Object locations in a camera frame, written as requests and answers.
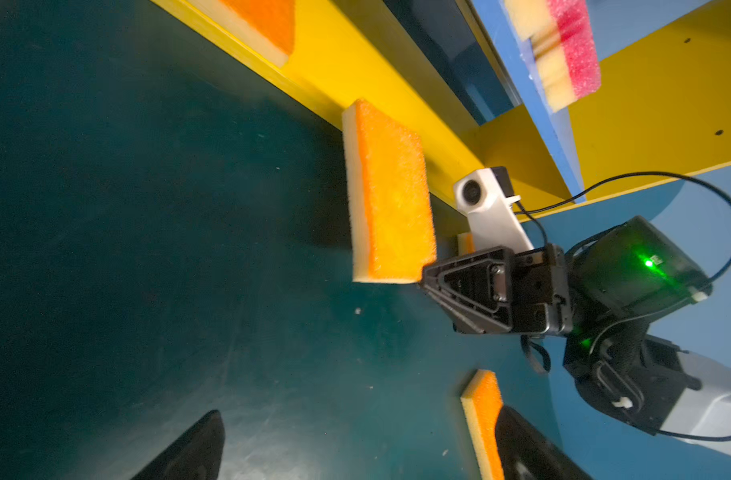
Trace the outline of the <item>orange sponge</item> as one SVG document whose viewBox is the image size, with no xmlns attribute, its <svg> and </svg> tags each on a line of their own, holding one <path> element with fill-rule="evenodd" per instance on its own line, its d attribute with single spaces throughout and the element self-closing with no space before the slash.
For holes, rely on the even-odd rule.
<svg viewBox="0 0 731 480">
<path fill-rule="evenodd" d="M 198 0 L 198 11 L 275 67 L 295 46 L 293 0 Z"/>
<path fill-rule="evenodd" d="M 467 255 L 475 252 L 475 242 L 473 234 L 465 232 L 457 235 L 457 251 L 459 255 Z"/>
<path fill-rule="evenodd" d="M 461 393 L 461 406 L 467 420 L 467 429 L 471 434 L 481 478 L 505 480 L 495 436 L 499 413 L 505 406 L 497 376 L 489 370 L 477 370 Z"/>
<path fill-rule="evenodd" d="M 417 283 L 437 261 L 421 138 L 364 99 L 344 110 L 342 127 L 352 280 Z"/>
</svg>

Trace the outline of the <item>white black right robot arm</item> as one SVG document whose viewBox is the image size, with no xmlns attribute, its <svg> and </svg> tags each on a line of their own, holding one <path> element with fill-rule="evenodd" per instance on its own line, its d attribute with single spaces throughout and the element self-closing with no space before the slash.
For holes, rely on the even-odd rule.
<svg viewBox="0 0 731 480">
<path fill-rule="evenodd" d="M 593 409 L 647 434 L 731 456 L 731 368 L 649 334 L 711 296 L 707 274 L 641 217 L 569 250 L 499 246 L 427 265 L 421 287 L 461 334 L 514 335 L 531 367 L 563 368 Z"/>
</svg>

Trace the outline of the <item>pink smiley sponge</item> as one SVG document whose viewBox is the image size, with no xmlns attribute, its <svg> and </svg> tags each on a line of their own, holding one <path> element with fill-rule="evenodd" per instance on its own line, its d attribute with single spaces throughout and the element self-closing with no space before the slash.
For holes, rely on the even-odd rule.
<svg viewBox="0 0 731 480">
<path fill-rule="evenodd" d="M 601 88 L 587 4 L 581 0 L 505 0 L 503 6 L 521 41 L 529 42 L 551 111 Z"/>
</svg>

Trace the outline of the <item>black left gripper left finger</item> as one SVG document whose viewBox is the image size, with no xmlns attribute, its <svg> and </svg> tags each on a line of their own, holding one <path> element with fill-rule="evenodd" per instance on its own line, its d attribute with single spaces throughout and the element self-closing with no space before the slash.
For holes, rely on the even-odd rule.
<svg viewBox="0 0 731 480">
<path fill-rule="evenodd" d="M 132 480 L 217 480 L 225 428 L 218 410 L 211 410 L 157 455 Z"/>
</svg>

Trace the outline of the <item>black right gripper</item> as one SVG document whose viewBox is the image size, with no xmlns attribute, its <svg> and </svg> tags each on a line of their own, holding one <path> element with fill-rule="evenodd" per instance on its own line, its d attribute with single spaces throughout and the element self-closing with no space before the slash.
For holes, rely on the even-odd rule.
<svg viewBox="0 0 731 480">
<path fill-rule="evenodd" d="M 641 216 L 569 251 L 497 247 L 437 261 L 419 285 L 456 332 L 530 336 L 599 336 L 713 293 L 711 278 Z"/>
</svg>

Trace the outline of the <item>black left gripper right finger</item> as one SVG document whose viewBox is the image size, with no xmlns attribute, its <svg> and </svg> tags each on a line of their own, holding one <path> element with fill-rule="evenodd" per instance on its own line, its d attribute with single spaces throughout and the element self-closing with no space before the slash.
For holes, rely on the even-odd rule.
<svg viewBox="0 0 731 480">
<path fill-rule="evenodd" d="M 511 406 L 499 412 L 495 439 L 506 480 L 593 479 Z"/>
</svg>

